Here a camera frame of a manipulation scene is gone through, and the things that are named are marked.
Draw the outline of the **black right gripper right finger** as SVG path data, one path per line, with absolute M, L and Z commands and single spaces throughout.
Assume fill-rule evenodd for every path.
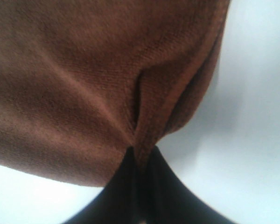
M 148 224 L 232 224 L 194 195 L 155 146 L 147 164 Z

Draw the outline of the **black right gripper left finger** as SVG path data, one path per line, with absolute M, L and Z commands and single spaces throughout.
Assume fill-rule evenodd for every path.
M 138 183 L 134 150 L 129 147 L 114 176 L 98 196 L 65 223 L 146 224 Z

